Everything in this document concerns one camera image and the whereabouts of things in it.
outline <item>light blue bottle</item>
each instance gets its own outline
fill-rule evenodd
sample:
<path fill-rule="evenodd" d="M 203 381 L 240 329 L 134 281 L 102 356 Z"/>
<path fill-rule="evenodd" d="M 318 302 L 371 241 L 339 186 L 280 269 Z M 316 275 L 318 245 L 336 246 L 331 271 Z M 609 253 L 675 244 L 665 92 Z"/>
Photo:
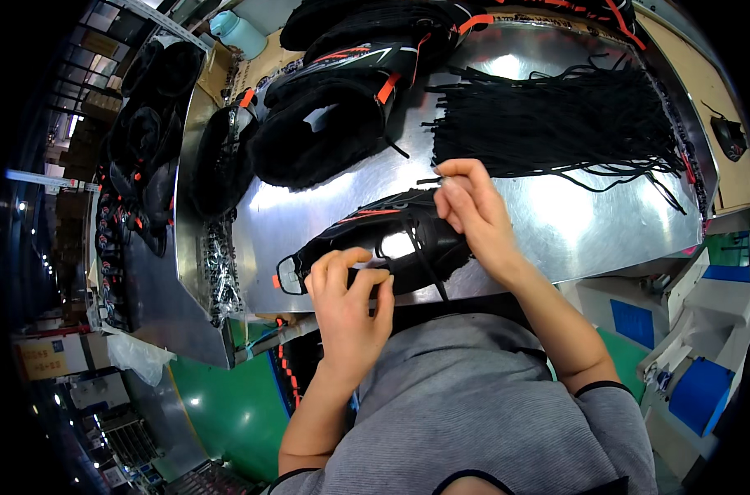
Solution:
<path fill-rule="evenodd" d="M 245 19 L 231 10 L 219 12 L 210 19 L 210 32 L 221 38 L 221 43 L 238 48 L 246 60 L 262 53 L 268 40 Z"/>

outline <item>hand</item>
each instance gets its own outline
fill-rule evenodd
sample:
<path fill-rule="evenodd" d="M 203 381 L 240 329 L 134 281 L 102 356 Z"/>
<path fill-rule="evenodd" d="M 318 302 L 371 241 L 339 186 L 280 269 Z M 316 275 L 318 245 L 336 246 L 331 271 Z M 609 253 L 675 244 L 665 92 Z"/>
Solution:
<path fill-rule="evenodd" d="M 444 176 L 434 199 L 438 216 L 457 233 L 465 233 L 479 264 L 509 290 L 518 268 L 528 264 L 515 243 L 515 233 L 504 198 L 479 160 L 441 163 L 435 172 Z"/>
<path fill-rule="evenodd" d="M 388 270 L 362 269 L 347 288 L 347 270 L 371 258 L 363 248 L 331 251 L 311 265 L 305 281 L 320 324 L 322 363 L 350 392 L 374 366 L 391 335 L 394 276 Z M 375 316 L 370 317 L 369 294 L 378 283 Z"/>

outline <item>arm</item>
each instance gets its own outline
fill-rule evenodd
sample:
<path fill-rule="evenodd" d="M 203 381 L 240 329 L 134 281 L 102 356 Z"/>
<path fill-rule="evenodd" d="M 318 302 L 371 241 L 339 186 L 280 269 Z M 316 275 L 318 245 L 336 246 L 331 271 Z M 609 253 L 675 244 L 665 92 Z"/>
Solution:
<path fill-rule="evenodd" d="M 572 394 L 592 382 L 618 382 L 597 331 L 519 252 L 504 199 L 485 166 L 449 160 L 437 173 L 444 176 L 435 195 L 438 215 L 466 234 L 482 267 L 518 299 L 559 381 Z"/>
<path fill-rule="evenodd" d="M 362 248 L 332 251 L 312 265 L 306 278 L 324 356 L 281 439 L 279 475 L 325 467 L 341 439 L 347 401 L 391 334 L 394 277 L 387 270 L 359 270 L 347 288 L 348 268 L 370 259 Z M 369 293 L 378 283 L 377 309 L 370 317 Z"/>

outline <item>finger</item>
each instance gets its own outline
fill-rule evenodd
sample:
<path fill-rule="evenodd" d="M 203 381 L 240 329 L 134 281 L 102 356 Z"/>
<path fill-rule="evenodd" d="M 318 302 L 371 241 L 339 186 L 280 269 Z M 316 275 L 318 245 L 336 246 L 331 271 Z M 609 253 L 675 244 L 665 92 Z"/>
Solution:
<path fill-rule="evenodd" d="M 386 342 L 391 335 L 394 324 L 394 276 L 380 284 L 377 291 L 377 307 L 375 308 L 375 333 L 381 342 Z"/>
<path fill-rule="evenodd" d="M 347 292 L 348 269 L 352 268 L 355 263 L 365 263 L 371 258 L 372 253 L 360 247 L 340 252 L 328 262 L 326 290 L 332 289 L 339 294 Z"/>
<path fill-rule="evenodd" d="M 314 275 L 311 281 L 312 288 L 315 292 L 322 292 L 325 290 L 326 280 L 328 278 L 328 263 L 334 259 L 334 256 L 340 253 L 339 250 L 333 250 L 323 254 L 319 260 L 311 265 L 311 275 Z"/>
<path fill-rule="evenodd" d="M 389 278 L 388 270 L 363 269 L 356 274 L 356 280 L 350 286 L 347 295 L 354 300 L 361 301 L 369 307 L 369 294 L 378 283 L 383 283 Z"/>
<path fill-rule="evenodd" d="M 438 173 L 444 176 L 464 175 L 468 177 L 475 189 L 494 188 L 493 180 L 485 170 L 485 165 L 473 158 L 458 158 L 447 160 L 436 167 Z"/>
<path fill-rule="evenodd" d="M 309 293 L 309 297 L 311 298 L 312 301 L 314 301 L 315 300 L 315 288 L 311 286 L 311 280 L 312 280 L 312 277 L 311 277 L 311 274 L 309 273 L 308 275 L 306 275 L 306 278 L 303 280 L 303 285 L 306 286 L 306 292 Z"/>
<path fill-rule="evenodd" d="M 451 209 L 462 223 L 464 231 L 480 228 L 485 223 L 474 204 L 474 199 L 457 183 L 457 177 L 445 178 L 441 187 L 446 189 Z"/>
<path fill-rule="evenodd" d="M 449 212 L 449 216 L 446 217 L 446 221 L 449 222 L 449 225 L 451 225 L 451 228 L 455 229 L 455 232 L 465 233 L 465 228 L 463 228 L 463 222 L 460 222 L 460 218 L 459 216 L 457 216 L 457 213 Z"/>
<path fill-rule="evenodd" d="M 438 218 L 445 219 L 446 215 L 449 214 L 449 200 L 446 199 L 446 193 L 442 188 L 436 189 L 433 194 L 433 201 L 435 201 L 435 209 L 438 211 Z"/>
<path fill-rule="evenodd" d="M 480 164 L 481 163 L 475 164 L 474 168 L 479 168 L 478 165 Z M 482 170 L 487 174 L 485 165 L 482 165 Z M 472 181 L 471 177 L 466 175 L 455 175 L 454 178 L 459 186 L 470 194 L 477 210 L 479 210 L 480 216 L 490 224 L 497 223 L 499 218 L 503 215 L 503 211 L 506 210 L 506 205 L 504 203 L 504 198 L 501 197 L 501 194 L 499 194 L 489 176 L 486 181 L 476 183 Z"/>

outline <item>plastic bag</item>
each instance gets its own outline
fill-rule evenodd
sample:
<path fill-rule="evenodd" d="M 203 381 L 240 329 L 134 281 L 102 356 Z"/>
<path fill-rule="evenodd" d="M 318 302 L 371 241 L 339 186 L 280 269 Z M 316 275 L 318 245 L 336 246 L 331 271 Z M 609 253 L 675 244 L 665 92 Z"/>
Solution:
<path fill-rule="evenodd" d="M 151 387 L 156 387 L 160 383 L 163 377 L 163 364 L 177 359 L 173 352 L 140 341 L 127 333 L 108 329 L 105 325 L 103 330 L 113 333 L 106 339 L 111 365 L 120 370 L 132 369 Z"/>

